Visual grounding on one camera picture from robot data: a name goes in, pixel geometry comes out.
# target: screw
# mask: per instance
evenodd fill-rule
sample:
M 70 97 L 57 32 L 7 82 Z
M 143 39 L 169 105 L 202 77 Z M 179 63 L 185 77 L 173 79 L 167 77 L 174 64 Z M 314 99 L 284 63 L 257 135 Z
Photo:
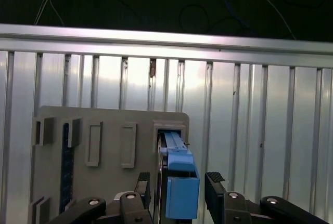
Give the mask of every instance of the screw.
M 98 204 L 98 203 L 99 203 L 99 200 L 91 200 L 91 201 L 89 202 L 90 205 L 96 205 L 96 204 Z
M 128 194 L 128 195 L 126 195 L 126 198 L 127 199 L 133 199 L 133 198 L 135 198 L 135 195 L 134 194 Z
M 229 194 L 229 196 L 231 197 L 231 198 L 238 198 L 238 194 L 236 194 L 236 193 L 230 193 Z
M 269 203 L 272 203 L 272 204 L 276 204 L 276 203 L 277 203 L 277 200 L 274 199 L 274 198 L 268 198 L 267 201 L 268 201 Z

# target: gray panel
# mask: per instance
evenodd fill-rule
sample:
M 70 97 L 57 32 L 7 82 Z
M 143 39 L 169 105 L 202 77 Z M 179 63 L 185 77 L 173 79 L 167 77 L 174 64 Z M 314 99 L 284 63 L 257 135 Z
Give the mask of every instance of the gray panel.
M 148 107 L 149 59 L 128 58 L 125 108 L 143 110 Z
M 156 60 L 156 87 L 155 87 L 155 104 L 154 111 L 164 111 L 165 108 L 165 64 L 164 59 Z
M 65 56 L 43 54 L 41 71 L 40 106 L 61 106 L 64 100 Z
M 66 106 L 78 107 L 81 104 L 82 62 L 81 55 L 71 55 L 69 59 Z
M 15 53 L 7 188 L 8 224 L 27 222 L 35 71 L 35 53 Z
M 90 107 L 92 99 L 93 56 L 85 55 L 83 61 L 81 107 Z
M 161 125 L 161 128 L 167 127 L 167 125 L 177 126 L 182 133 L 185 132 L 182 136 L 188 137 L 189 118 L 184 113 L 68 107 L 42 107 L 38 109 L 38 117 L 56 116 L 57 131 L 54 136 L 56 142 L 52 146 L 34 146 L 35 159 L 31 200 L 33 202 L 42 196 L 49 197 L 51 218 L 59 213 L 62 120 L 69 119 L 73 115 L 80 115 L 84 123 L 103 123 L 98 167 L 88 167 L 85 164 L 86 128 L 83 127 L 80 130 L 80 136 L 83 139 L 74 148 L 73 171 L 73 198 L 77 201 L 93 195 L 104 198 L 106 202 L 111 202 L 117 193 L 134 190 L 140 172 L 150 172 L 153 192 L 157 171 L 156 149 L 152 152 L 152 147 L 156 147 L 156 125 Z M 134 169 L 121 167 L 121 129 L 124 123 L 137 124 Z
M 247 154 L 245 174 L 245 195 L 255 201 L 258 194 L 259 155 L 261 142 L 261 105 L 262 105 L 262 79 L 263 68 L 261 65 L 252 65 L 250 69 L 250 98 L 247 133 Z
M 166 110 L 169 112 L 176 111 L 176 93 L 177 93 L 177 76 L 178 76 L 178 60 L 168 60 L 168 80 L 166 87 Z
M 120 96 L 121 57 L 99 57 L 97 107 L 118 109 Z
M 241 64 L 236 167 L 234 168 L 236 170 L 235 191 L 240 193 L 244 193 L 245 190 L 246 156 L 248 145 L 249 78 L 250 66 L 248 64 Z
M 288 200 L 309 210 L 317 70 L 296 68 Z
M 190 150 L 195 157 L 199 173 L 201 173 L 202 159 L 207 159 L 207 157 L 203 157 L 202 153 L 204 143 L 208 142 L 208 140 L 203 140 L 206 70 L 206 62 L 185 61 L 183 112 L 191 119 L 189 126 L 191 129 L 189 133 Z M 203 212 L 204 209 L 199 204 L 197 223 L 203 221 Z
M 313 185 L 313 190 L 315 190 L 315 215 L 324 219 L 326 218 L 329 143 L 332 142 L 329 138 L 332 70 L 323 69 L 321 80 L 317 178 L 315 178 L 316 184 Z
M 208 171 L 220 172 L 228 184 L 235 65 L 213 63 Z
M 4 144 L 5 144 L 5 112 L 6 112 L 6 95 L 7 95 L 7 67 L 8 52 L 0 51 L 0 183 L 2 184 Z M 2 196 L 2 187 L 0 186 L 0 209 Z
M 268 67 L 261 195 L 282 197 L 285 170 L 289 67 Z

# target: vertical metal bar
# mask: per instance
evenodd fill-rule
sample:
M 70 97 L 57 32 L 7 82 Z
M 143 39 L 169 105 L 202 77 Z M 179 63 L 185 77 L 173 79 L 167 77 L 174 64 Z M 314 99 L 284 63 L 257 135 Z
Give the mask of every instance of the vertical metal bar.
M 229 181 L 229 159 L 232 130 L 235 64 L 213 63 L 212 105 L 208 171 L 220 172 Z
M 98 73 L 99 73 L 99 57 L 93 57 L 93 70 L 92 70 L 92 92 L 90 99 L 90 107 L 97 107 L 97 96 L 98 96 Z
M 184 99 L 184 61 L 178 63 L 177 91 L 176 91 L 176 112 L 182 112 Z
M 63 64 L 63 80 L 62 80 L 62 106 L 68 105 L 68 74 L 69 74 L 70 56 L 65 55 L 65 62 Z
M 263 172 L 261 195 L 283 195 L 289 67 L 268 67 L 265 135 L 262 138 Z
M 204 125 L 204 112 L 206 109 L 205 101 L 207 95 L 204 94 L 206 87 L 206 72 L 207 64 L 202 61 L 185 61 L 185 83 L 184 83 L 184 104 L 183 111 L 187 113 L 191 119 L 189 123 L 189 133 L 191 152 L 193 153 L 196 164 L 198 165 L 199 174 L 202 169 L 202 146 L 203 142 L 203 125 Z M 203 212 L 201 201 L 199 199 L 198 206 L 198 223 L 203 221 Z
M 155 72 L 155 104 L 154 111 L 164 111 L 165 109 L 165 67 L 167 61 L 165 59 L 156 60 L 156 72 Z
M 237 129 L 238 129 L 238 109 L 240 94 L 240 65 L 235 66 L 234 73 L 234 92 L 233 92 L 233 112 L 231 119 L 231 142 L 230 142 L 230 158 L 229 158 L 229 183 L 228 190 L 233 191 L 235 188 L 236 177 L 236 152 L 237 152 Z
M 126 109 L 147 110 L 150 60 L 128 58 L 128 63 Z
M 16 52 L 12 81 L 6 223 L 27 223 L 35 73 L 36 54 Z
M 327 199 L 327 179 L 328 179 L 328 159 L 329 159 L 329 123 L 330 123 L 330 102 L 331 102 L 331 83 L 332 83 L 332 70 L 323 69 L 321 77 L 321 94 L 320 94 L 320 119 L 318 130 L 318 147 L 317 147 L 317 175 L 314 177 L 316 184 L 316 193 L 313 199 L 315 207 L 315 215 L 321 219 L 327 220 L 326 215 L 326 199 Z
M 249 91 L 249 115 L 247 127 L 247 148 L 245 162 L 245 195 L 255 201 L 258 189 L 259 154 L 261 128 L 261 105 L 262 105 L 262 73 L 261 65 L 251 65 Z
M 203 117 L 203 136 L 202 136 L 202 160 L 201 160 L 201 173 L 200 178 L 204 178 L 204 174 L 208 168 L 209 159 L 209 142 L 210 142 L 210 119 L 211 119 L 211 103 L 212 103 L 212 79 L 213 79 L 213 64 L 207 64 L 206 69 L 206 79 L 205 79 L 205 89 L 204 94 L 206 98 L 204 99 L 204 117 Z M 206 220 L 207 208 L 204 202 L 204 187 L 200 188 L 200 199 L 199 209 L 202 209 L 202 220 Z
M 311 188 L 310 188 L 310 210 L 311 214 L 315 213 L 316 201 L 316 184 L 318 174 L 318 149 L 319 149 L 319 128 L 321 124 L 321 105 L 322 105 L 322 71 L 317 70 L 316 98 L 314 108 L 314 128 L 312 144 L 312 166 L 311 166 Z
M 81 55 L 71 55 L 68 64 L 67 75 L 67 102 L 66 106 L 79 107 L 81 104 L 81 81 L 82 81 L 82 62 L 84 57 Z
M 151 59 L 149 66 L 149 82 L 148 82 L 148 111 L 154 110 L 155 92 L 156 92 L 156 59 Z
M 62 106 L 64 97 L 65 56 L 43 54 L 40 106 Z
M 123 58 L 121 62 L 121 73 L 120 73 L 120 99 L 119 109 L 126 109 L 126 93 L 127 93 L 127 75 L 128 75 L 128 60 Z
M 0 51 L 0 223 L 6 221 L 13 67 L 13 55 Z
M 260 119 L 259 119 L 259 157 L 258 157 L 258 175 L 257 185 L 255 191 L 255 202 L 259 203 L 261 199 L 262 179 L 263 179 L 263 166 L 264 166 L 264 145 L 266 137 L 266 114 L 267 114 L 267 88 L 268 88 L 268 67 L 262 68 L 262 82 L 261 82 L 261 105 L 260 105 Z
M 245 191 L 245 168 L 248 143 L 248 117 L 249 117 L 249 81 L 250 66 L 240 65 L 240 89 L 238 108 L 238 130 L 236 145 L 236 175 L 235 190 L 240 193 Z
M 310 207 L 317 69 L 296 68 L 289 201 Z
M 294 113 L 294 99 L 295 99 L 295 84 L 296 84 L 296 70 L 290 68 L 290 83 L 288 93 L 288 109 L 287 109 L 287 130 L 286 130 L 286 151 L 285 151 L 285 168 L 284 168 L 284 183 L 283 193 L 284 199 L 289 199 L 290 191 L 290 166 L 291 166 L 291 148 L 292 148 L 292 130 L 293 130 L 293 113 Z
M 121 57 L 100 56 L 97 83 L 97 108 L 118 109 Z
M 326 197 L 325 197 L 325 220 L 333 223 L 333 74 L 330 85 L 330 110 L 329 110 L 329 136 L 327 149 L 327 178 L 326 178 Z
M 85 55 L 82 57 L 83 60 L 81 65 L 82 77 L 81 77 L 81 107 L 89 108 L 91 107 L 92 98 L 92 85 L 93 85 L 93 56 Z
M 177 80 L 178 80 L 178 60 L 168 60 L 168 80 L 167 80 L 167 91 L 166 91 L 166 106 L 165 111 L 175 112 L 176 111 L 176 94 L 177 94 Z

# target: rectangular slot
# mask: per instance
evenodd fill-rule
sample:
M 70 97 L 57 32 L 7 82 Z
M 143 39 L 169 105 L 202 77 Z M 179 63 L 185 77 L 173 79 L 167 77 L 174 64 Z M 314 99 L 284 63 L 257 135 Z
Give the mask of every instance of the rectangular slot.
M 32 126 L 33 145 L 43 146 L 53 142 L 54 117 L 34 118 Z
M 75 147 L 80 144 L 81 119 L 64 119 L 62 124 L 68 124 L 68 147 Z
M 100 143 L 102 122 L 90 122 L 87 128 L 85 163 L 87 166 L 98 167 L 100 159 Z
M 36 121 L 36 139 L 35 144 L 40 144 L 40 138 L 41 138 L 41 121 Z
M 36 205 L 36 224 L 46 224 L 50 215 L 50 198 L 44 199 Z
M 121 128 L 121 167 L 134 168 L 136 123 L 125 123 Z
M 36 206 L 40 203 L 44 197 L 30 203 L 28 207 L 28 224 L 36 224 Z

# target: aluminum rail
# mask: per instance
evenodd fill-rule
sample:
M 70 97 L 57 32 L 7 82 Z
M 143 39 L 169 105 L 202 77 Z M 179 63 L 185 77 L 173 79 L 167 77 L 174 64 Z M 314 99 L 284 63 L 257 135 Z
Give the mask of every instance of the aluminum rail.
M 333 54 L 333 44 L 323 42 L 143 31 L 42 27 L 34 25 L 0 24 L 0 38 L 29 38 L 118 44 L 149 44 L 233 50 L 290 52 L 299 54 Z

